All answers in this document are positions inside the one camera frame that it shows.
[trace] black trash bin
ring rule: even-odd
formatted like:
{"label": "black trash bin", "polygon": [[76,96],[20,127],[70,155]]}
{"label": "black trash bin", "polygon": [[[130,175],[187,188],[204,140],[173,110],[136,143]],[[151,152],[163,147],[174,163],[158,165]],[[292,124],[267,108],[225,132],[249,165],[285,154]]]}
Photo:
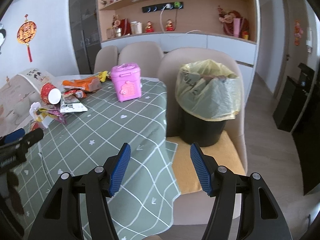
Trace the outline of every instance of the black trash bin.
{"label": "black trash bin", "polygon": [[184,142],[188,144],[197,142],[200,147],[208,147],[219,141],[227,120],[205,121],[187,113],[181,107],[179,112],[182,121],[180,138]]}

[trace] yellow seat cushion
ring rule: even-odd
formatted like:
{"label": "yellow seat cushion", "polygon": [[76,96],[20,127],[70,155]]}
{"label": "yellow seat cushion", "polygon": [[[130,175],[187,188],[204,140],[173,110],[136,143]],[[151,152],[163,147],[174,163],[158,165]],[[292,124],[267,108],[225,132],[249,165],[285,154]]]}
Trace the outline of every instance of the yellow seat cushion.
{"label": "yellow seat cushion", "polygon": [[[190,158],[190,145],[180,137],[168,137],[168,141],[178,144],[177,152],[173,159],[173,172],[181,194],[201,191],[201,185]],[[223,131],[219,141],[209,147],[201,147],[205,155],[215,158],[218,165],[223,165],[233,173],[245,175],[239,155],[226,131]]]}

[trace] food packaging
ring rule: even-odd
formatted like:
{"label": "food packaging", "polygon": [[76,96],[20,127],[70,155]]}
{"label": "food packaging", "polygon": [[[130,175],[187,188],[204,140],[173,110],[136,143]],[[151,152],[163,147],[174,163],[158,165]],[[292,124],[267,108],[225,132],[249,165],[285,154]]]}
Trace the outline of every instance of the food packaging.
{"label": "food packaging", "polygon": [[35,102],[31,105],[29,113],[32,116],[33,120],[38,122],[38,125],[43,129],[48,128],[49,124],[53,120],[56,120],[63,124],[67,123],[65,117],[54,105],[41,106],[39,102]]}
{"label": "food packaging", "polygon": [[86,112],[88,108],[86,108],[78,98],[71,95],[66,98],[61,98],[60,102],[60,112],[61,113],[79,113]]}
{"label": "food packaging", "polygon": [[85,98],[85,97],[87,97],[87,95],[85,94],[85,92],[83,90],[77,90],[77,89],[72,89],[72,90],[69,90],[67,92],[64,92],[62,97],[66,98],[66,97],[69,97],[71,95],[74,95],[76,98]]}
{"label": "food packaging", "polygon": [[60,102],[61,92],[51,83],[46,83],[40,90],[40,96],[44,103],[55,105]]}
{"label": "food packaging", "polygon": [[99,78],[92,76],[85,79],[64,80],[62,82],[63,88],[67,89],[81,89],[88,92],[93,92],[102,87]]}

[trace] garbage bag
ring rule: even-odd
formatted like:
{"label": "garbage bag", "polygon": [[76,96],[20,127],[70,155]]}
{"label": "garbage bag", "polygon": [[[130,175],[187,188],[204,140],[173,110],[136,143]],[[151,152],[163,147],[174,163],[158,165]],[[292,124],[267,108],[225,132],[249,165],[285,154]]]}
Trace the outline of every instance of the garbage bag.
{"label": "garbage bag", "polygon": [[176,100],[184,111],[202,120],[235,119],[241,93],[240,77],[211,59],[185,64],[179,70]]}

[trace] cabinet door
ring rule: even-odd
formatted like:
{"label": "cabinet door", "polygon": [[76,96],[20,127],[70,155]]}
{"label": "cabinet door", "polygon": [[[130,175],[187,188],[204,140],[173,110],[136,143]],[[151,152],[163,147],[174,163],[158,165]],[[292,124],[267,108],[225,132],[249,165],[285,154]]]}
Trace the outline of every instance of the cabinet door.
{"label": "cabinet door", "polygon": [[81,26],[80,0],[69,0],[69,18],[73,48],[80,74],[91,74]]}
{"label": "cabinet door", "polygon": [[80,0],[81,26],[91,73],[94,71],[97,53],[101,49],[96,8],[96,0]]}
{"label": "cabinet door", "polygon": [[250,94],[251,90],[251,85],[252,85],[252,75],[253,73],[253,68],[248,67],[245,65],[240,65],[238,64],[241,74],[242,74],[242,79],[243,79],[243,86],[244,86],[244,101],[247,103],[248,96]]}

